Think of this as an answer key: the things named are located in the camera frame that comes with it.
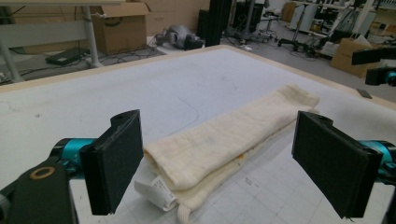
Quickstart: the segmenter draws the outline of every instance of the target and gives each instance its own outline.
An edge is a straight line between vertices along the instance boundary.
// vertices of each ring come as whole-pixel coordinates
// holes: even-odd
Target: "white desk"
[[[10,79],[13,82],[23,81],[23,78],[18,73],[14,62],[12,61],[11,55],[8,48],[24,47],[31,45],[44,44],[42,36],[55,35],[63,36],[63,39],[58,40],[70,41],[80,40],[87,38],[90,44],[91,52],[91,66],[100,67],[102,66],[98,60],[98,53],[96,49],[96,43],[93,33],[93,26],[91,20],[90,6],[101,6],[101,5],[116,5],[125,0],[63,0],[63,1],[50,1],[50,0],[0,0],[0,6],[84,6],[84,21],[71,21],[64,24],[64,29],[59,31],[59,24],[40,24],[32,34],[32,29],[29,28],[30,24],[24,25],[1,25],[0,26],[0,50],[3,54],[8,69],[11,72]],[[80,23],[84,23],[85,32],[81,32],[79,26]]]
[[[46,159],[60,139],[98,137],[121,112],[140,109],[146,144],[288,83],[320,96],[321,114],[350,136],[396,143],[394,104],[380,99],[375,101],[381,105],[374,104],[338,84],[217,46],[0,87],[0,188]],[[352,223],[336,215],[292,159],[293,133],[258,152],[191,214],[191,222]],[[147,168],[142,161],[134,178]],[[164,213],[137,194],[133,183],[116,214],[107,217],[91,215],[84,181],[70,184],[80,223],[176,223],[176,209]],[[355,223],[380,223],[393,189],[375,184],[365,218]]]

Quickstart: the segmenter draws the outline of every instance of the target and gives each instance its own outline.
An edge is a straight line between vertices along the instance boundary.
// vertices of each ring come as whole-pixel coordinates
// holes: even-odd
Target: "box flap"
[[[143,16],[149,14],[145,3],[121,3],[119,6],[102,6],[107,17]]]

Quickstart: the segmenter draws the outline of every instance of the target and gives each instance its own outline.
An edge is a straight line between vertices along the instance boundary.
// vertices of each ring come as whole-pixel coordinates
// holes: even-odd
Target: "towel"
[[[151,171],[175,195],[180,223],[224,180],[294,124],[299,110],[312,111],[318,97],[287,85],[230,113],[144,146]]]

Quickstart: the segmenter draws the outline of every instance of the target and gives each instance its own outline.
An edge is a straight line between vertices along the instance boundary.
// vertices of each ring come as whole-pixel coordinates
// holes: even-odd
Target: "desk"
[[[100,67],[102,66],[98,60],[98,53],[96,49],[96,43],[93,33],[92,20],[91,20],[91,12],[89,6],[98,6],[98,5],[116,5],[121,2],[125,2],[124,0],[64,0],[64,1],[49,1],[49,0],[31,0],[31,1],[23,1],[23,0],[0,0],[0,6],[83,6],[84,7],[84,24],[85,24],[85,34],[81,36],[81,31],[74,27],[74,25],[78,25],[80,21],[68,22],[67,28],[63,30],[65,34],[61,34],[64,36],[64,41],[69,40],[78,40],[84,37],[87,37],[90,44],[91,58],[90,61],[92,67]],[[5,57],[7,62],[7,66],[11,72],[10,79],[13,82],[23,81],[23,78],[18,73],[17,68],[15,67],[14,62],[12,61],[11,55],[9,53],[8,48],[15,47],[23,47],[29,45],[38,45],[43,44],[40,40],[40,36],[37,37],[37,33],[39,35],[51,35],[59,32],[59,29],[56,29],[56,26],[59,24],[54,24],[52,26],[46,26],[44,28],[38,29],[35,31],[35,34],[31,35],[31,29],[26,27],[27,24],[24,25],[2,25],[0,26],[0,50]]]
[[[396,143],[395,104],[365,100],[344,86],[216,46],[0,87],[0,188],[46,159],[60,139],[98,137],[121,112],[140,109],[147,144],[289,83],[318,95],[318,110],[343,132]],[[247,161],[191,214],[191,222],[351,223],[336,215],[292,159],[293,133],[281,134]],[[147,169],[141,161],[134,179]],[[133,183],[115,215],[94,217],[84,181],[70,181],[80,223],[177,223],[176,209],[164,213],[137,194]],[[365,218],[355,223],[380,223],[393,190],[375,184]]]

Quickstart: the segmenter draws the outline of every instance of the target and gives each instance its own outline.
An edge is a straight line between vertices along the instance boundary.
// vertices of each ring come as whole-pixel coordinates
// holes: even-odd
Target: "white table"
[[[321,114],[350,136],[396,143],[394,104],[365,100],[349,88],[217,46],[0,87],[0,188],[46,159],[60,139],[98,137],[121,112],[140,109],[146,144],[288,83],[317,94]],[[258,152],[191,214],[191,222],[352,223],[336,215],[292,159],[293,133]],[[134,178],[147,168],[142,161]],[[70,184],[80,223],[176,223],[176,209],[161,211],[136,193],[133,183],[116,214],[107,217],[91,215],[84,181]],[[365,217],[355,223],[380,223],[393,190],[375,184]]]
[[[23,78],[18,73],[17,68],[9,53],[9,48],[25,47],[31,45],[39,45],[45,43],[54,43],[62,41],[80,40],[87,38],[90,44],[92,67],[102,66],[98,60],[95,37],[93,32],[90,6],[101,5],[119,5],[125,0],[0,0],[0,6],[83,6],[84,21],[70,21],[62,24],[63,29],[59,29],[59,23],[36,24],[35,29],[31,28],[31,24],[23,25],[1,25],[0,26],[0,50],[3,54],[9,71],[10,79],[13,82],[21,82]],[[51,40],[51,36],[62,36],[62,39]]]

